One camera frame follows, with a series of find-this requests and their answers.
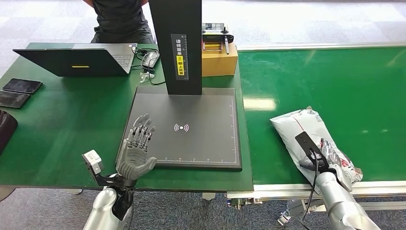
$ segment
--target person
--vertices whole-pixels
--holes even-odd
[[[142,6],[148,0],[83,0],[94,8],[99,26],[92,43],[154,43]]]

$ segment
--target black pad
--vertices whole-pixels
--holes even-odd
[[[164,87],[138,87],[124,138],[148,113],[157,130],[148,154],[157,167],[242,170],[235,89],[203,88],[202,95],[168,95]]]

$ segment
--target laptop keyboard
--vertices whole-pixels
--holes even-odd
[[[126,69],[129,65],[131,65],[131,55],[112,55],[112,57],[117,61],[118,64],[120,64],[121,67],[123,67],[123,69]]]

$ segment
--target laptop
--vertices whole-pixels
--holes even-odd
[[[13,49],[59,77],[127,76],[137,44],[75,44],[70,49]]]

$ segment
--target wireless charging symbol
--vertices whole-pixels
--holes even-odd
[[[183,131],[187,132],[187,131],[189,131],[189,125],[185,124],[184,126],[180,126],[178,124],[175,124],[173,129],[175,130],[175,132],[178,132],[179,130],[183,130]]]

